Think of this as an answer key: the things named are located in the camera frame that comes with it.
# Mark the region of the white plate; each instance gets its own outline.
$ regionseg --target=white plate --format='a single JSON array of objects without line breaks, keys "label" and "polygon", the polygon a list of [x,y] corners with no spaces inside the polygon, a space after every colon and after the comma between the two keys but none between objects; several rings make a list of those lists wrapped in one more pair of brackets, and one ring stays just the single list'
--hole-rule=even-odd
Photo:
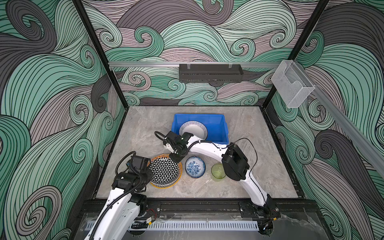
[{"label": "white plate", "polygon": [[188,121],[181,125],[179,135],[181,136],[185,132],[192,133],[193,135],[204,140],[207,139],[208,136],[207,128],[204,124],[198,121]]}]

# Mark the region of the blue floral pattern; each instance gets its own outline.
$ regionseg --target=blue floral pattern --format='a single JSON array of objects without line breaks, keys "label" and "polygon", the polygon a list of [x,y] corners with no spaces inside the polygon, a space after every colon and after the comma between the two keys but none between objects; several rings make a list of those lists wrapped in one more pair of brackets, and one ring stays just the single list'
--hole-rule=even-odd
[{"label": "blue floral pattern", "polygon": [[190,177],[199,178],[205,172],[205,163],[201,158],[193,156],[185,162],[185,169]]}]

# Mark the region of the green cup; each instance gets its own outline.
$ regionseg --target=green cup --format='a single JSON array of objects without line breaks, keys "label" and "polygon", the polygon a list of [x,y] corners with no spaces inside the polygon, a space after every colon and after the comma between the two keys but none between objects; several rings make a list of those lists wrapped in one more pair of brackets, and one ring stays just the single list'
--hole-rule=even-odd
[{"label": "green cup", "polygon": [[217,163],[213,165],[213,167],[211,168],[211,173],[214,176],[214,178],[218,180],[223,179],[225,177],[224,168],[221,163]]}]

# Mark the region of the wall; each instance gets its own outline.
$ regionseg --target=wall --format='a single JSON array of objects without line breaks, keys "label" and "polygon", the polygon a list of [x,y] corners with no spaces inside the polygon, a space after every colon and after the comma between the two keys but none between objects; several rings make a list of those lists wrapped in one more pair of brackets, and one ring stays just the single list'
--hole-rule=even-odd
[{"label": "wall", "polygon": [[[297,59],[382,154],[383,10],[380,1],[328,8]],[[310,95],[298,109],[287,109],[276,94],[268,115],[334,238],[383,239],[384,180],[321,103]]]},{"label": "wall", "polygon": [[[109,61],[287,59],[317,1],[83,0]],[[177,68],[115,68],[129,105],[261,105],[272,69],[242,83],[180,83]]]},{"label": "wall", "polygon": [[2,239],[68,239],[124,109],[71,0],[0,2]]}]

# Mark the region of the blue plastic bin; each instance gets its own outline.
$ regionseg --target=blue plastic bin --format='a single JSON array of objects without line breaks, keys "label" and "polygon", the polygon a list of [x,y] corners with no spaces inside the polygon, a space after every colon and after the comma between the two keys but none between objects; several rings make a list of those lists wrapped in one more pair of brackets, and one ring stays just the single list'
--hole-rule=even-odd
[{"label": "blue plastic bin", "polygon": [[175,114],[171,131],[179,134],[181,125],[188,121],[198,121],[207,128],[207,140],[228,144],[228,126],[222,114]]}]

